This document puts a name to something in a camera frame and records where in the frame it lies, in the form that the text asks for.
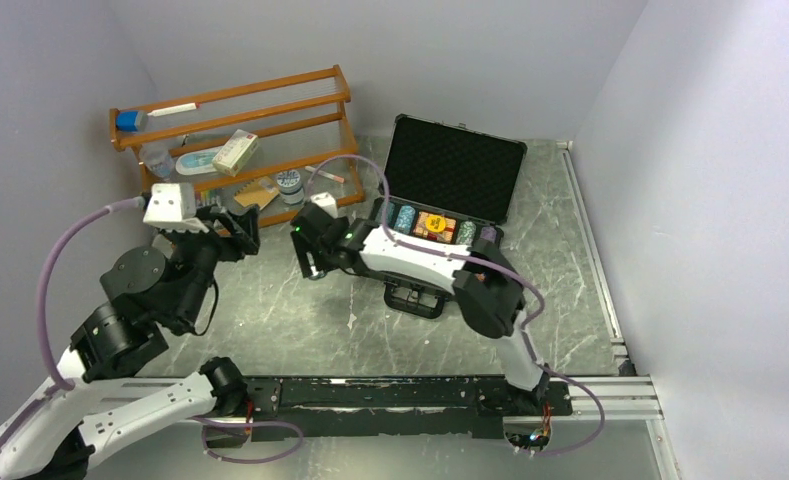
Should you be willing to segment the yellow big blind button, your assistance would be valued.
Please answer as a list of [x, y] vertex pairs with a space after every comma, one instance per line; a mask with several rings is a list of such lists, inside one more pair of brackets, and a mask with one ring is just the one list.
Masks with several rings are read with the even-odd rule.
[[444, 232], [447, 228], [446, 219], [440, 215], [429, 215], [424, 225], [429, 232], [434, 234]]

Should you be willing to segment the black poker set case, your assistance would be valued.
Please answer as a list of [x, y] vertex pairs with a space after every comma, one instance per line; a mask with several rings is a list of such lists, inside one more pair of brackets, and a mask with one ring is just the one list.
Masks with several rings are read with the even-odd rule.
[[[525, 142], [446, 125], [401, 114], [394, 121], [384, 174], [389, 183], [390, 202], [396, 214], [403, 205], [420, 212], [440, 214], [476, 224], [480, 231], [492, 226], [498, 232], [495, 243], [504, 238], [511, 200], [528, 153]], [[382, 201], [376, 199], [371, 214], [378, 223]]]

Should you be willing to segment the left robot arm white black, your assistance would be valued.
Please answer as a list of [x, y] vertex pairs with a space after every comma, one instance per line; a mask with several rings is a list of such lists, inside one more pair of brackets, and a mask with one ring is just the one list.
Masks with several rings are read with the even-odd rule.
[[46, 380], [0, 425], [0, 479], [82, 479], [115, 453], [181, 420], [231, 416], [249, 403], [239, 368], [226, 357], [127, 405], [101, 412], [116, 393], [168, 347], [166, 333], [196, 335], [214, 271], [258, 252], [258, 211], [203, 207], [200, 232], [172, 232], [174, 251], [127, 251], [101, 278], [107, 300], [82, 323]]

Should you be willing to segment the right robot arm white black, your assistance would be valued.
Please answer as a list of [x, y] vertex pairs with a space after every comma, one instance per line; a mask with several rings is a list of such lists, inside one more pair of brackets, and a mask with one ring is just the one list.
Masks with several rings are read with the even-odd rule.
[[546, 403], [550, 375], [528, 334], [536, 316], [526, 307], [528, 285], [495, 244], [436, 243], [373, 220], [349, 220], [313, 202], [292, 219], [291, 239], [306, 278], [341, 270], [398, 278], [451, 297], [466, 325], [494, 346], [512, 406], [532, 414]]

